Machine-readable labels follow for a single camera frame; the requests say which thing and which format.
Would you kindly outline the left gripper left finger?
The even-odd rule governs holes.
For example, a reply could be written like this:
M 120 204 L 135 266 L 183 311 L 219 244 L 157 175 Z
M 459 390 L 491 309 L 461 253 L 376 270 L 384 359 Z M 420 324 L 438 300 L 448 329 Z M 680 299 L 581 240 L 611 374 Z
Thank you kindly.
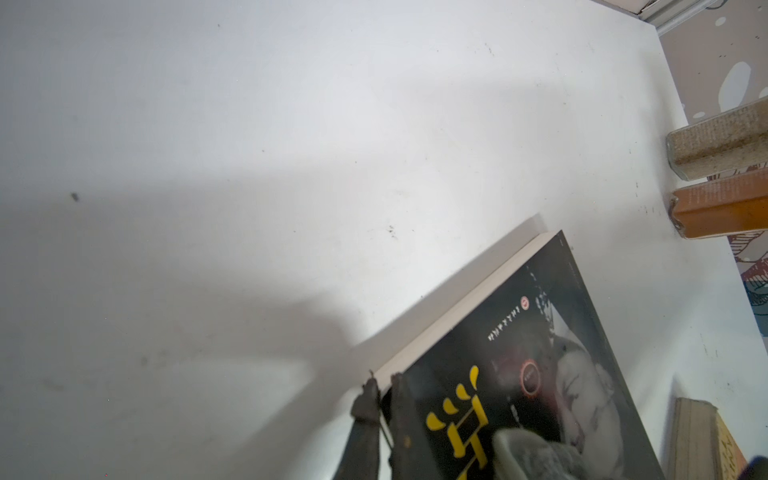
M 380 468 L 380 390 L 369 378 L 355 398 L 350 415 L 353 424 L 334 480 L 376 480 Z

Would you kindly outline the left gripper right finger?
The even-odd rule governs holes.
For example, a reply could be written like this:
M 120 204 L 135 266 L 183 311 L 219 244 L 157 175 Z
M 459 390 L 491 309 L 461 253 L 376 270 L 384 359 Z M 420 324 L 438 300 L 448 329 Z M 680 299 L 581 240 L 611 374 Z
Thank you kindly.
M 402 373 L 391 377 L 389 394 L 392 479 L 441 479 L 415 398 Z

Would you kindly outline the grey striped cloth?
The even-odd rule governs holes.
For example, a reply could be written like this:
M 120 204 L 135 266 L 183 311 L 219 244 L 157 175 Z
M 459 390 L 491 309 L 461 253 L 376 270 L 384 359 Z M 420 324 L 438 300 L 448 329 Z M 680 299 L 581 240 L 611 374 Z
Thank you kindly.
M 492 437 L 495 479 L 588 479 L 584 460 L 570 445 L 550 442 L 538 434 L 509 428 Z

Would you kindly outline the yellow orange treehouse book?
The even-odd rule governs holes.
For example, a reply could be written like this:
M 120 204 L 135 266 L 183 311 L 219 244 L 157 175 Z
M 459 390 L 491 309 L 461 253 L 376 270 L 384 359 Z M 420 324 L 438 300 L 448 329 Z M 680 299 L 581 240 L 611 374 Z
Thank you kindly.
M 668 478 L 737 480 L 747 466 L 718 409 L 703 400 L 677 398 L 668 455 Z

